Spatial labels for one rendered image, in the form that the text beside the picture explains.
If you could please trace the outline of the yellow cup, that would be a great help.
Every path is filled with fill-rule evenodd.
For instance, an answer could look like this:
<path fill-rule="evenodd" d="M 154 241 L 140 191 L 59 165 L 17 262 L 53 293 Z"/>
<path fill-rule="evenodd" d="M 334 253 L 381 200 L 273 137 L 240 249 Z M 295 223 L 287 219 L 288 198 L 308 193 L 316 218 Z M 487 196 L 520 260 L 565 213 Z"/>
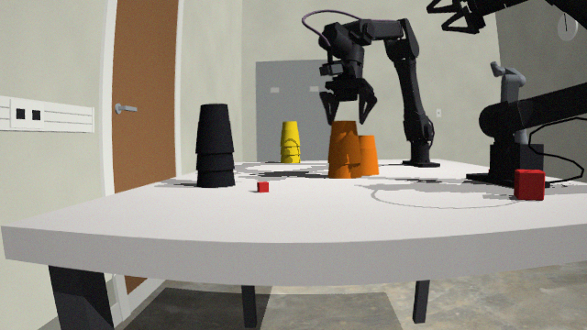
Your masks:
<path fill-rule="evenodd" d="M 282 122 L 281 147 L 300 146 L 297 122 Z"/>
<path fill-rule="evenodd" d="M 281 163 L 300 163 L 300 154 L 299 155 L 282 155 Z"/>
<path fill-rule="evenodd" d="M 299 155 L 299 154 L 300 154 L 299 146 L 281 147 L 281 155 Z"/>

